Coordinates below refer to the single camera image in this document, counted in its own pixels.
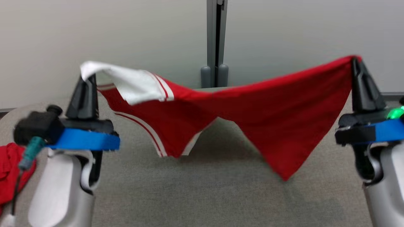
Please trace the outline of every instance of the green led indicator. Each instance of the green led indicator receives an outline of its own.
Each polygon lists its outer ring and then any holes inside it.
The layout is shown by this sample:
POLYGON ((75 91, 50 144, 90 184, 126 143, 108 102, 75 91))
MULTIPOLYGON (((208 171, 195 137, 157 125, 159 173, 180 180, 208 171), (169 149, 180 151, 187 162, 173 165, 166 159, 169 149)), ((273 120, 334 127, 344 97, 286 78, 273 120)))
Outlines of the green led indicator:
POLYGON ((387 119, 398 119, 404 114, 404 106, 390 110, 387 119))

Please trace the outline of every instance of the teal cable connector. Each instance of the teal cable connector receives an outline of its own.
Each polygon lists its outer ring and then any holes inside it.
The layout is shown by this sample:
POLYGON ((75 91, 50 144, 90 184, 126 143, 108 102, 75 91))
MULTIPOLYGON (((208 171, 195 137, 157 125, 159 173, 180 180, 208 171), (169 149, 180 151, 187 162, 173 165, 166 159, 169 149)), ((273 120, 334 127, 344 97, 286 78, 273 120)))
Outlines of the teal cable connector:
POLYGON ((33 137, 24 151, 22 160, 18 163, 18 168, 22 171, 29 170, 35 157, 41 152, 45 145, 44 139, 41 137, 33 137))

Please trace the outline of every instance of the red and white cloth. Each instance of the red and white cloth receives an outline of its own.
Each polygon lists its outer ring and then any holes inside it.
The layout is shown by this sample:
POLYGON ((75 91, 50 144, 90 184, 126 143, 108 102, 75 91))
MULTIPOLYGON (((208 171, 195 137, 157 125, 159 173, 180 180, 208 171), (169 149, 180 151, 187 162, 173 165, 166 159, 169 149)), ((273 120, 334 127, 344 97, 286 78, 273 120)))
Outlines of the red and white cloth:
MULTIPOLYGON (((2 206, 13 199, 15 183, 20 170, 18 163, 22 158, 25 148, 15 143, 9 143, 0 147, 0 215, 2 206)), ((25 171, 21 176, 18 191, 21 191, 36 168, 36 161, 32 164, 30 170, 25 171)))
POLYGON ((330 130, 351 90, 351 59, 214 93, 191 90, 144 70, 88 61, 113 84, 99 86, 115 113, 141 125, 160 156, 187 155, 220 117, 235 122, 284 180, 330 130))

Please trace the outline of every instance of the gray fabric surface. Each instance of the gray fabric surface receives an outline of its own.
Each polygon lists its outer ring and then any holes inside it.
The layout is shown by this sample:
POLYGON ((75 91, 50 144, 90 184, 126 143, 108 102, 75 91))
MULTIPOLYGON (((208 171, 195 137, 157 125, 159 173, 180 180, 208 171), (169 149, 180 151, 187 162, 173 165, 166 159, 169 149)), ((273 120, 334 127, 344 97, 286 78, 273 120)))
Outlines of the gray fabric surface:
MULTIPOLYGON (((68 100, 53 103, 65 108, 68 100)), ((18 108, 4 116, 0 145, 13 141, 20 118, 46 106, 18 108)), ((353 152, 335 145, 335 126, 301 169, 283 182, 232 122, 217 120, 190 156, 177 160, 158 157, 146 132, 115 116, 103 98, 99 108, 101 118, 113 121, 122 144, 120 151, 104 155, 94 227, 371 226, 353 152)), ((349 101, 343 112, 350 109, 349 101)), ((42 153, 20 194, 18 227, 29 226, 28 207, 45 162, 42 153)))

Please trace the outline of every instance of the black knob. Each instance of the black knob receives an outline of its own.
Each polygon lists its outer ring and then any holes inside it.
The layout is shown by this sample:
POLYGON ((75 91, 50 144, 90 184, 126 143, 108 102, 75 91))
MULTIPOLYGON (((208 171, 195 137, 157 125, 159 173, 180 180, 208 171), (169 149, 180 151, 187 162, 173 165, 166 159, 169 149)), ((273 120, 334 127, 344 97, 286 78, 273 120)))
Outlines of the black knob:
POLYGON ((57 106, 57 105, 49 105, 49 106, 46 108, 46 111, 47 111, 47 112, 53 112, 53 113, 57 114, 58 116, 60 116, 60 115, 63 113, 62 108, 60 108, 60 107, 57 106))

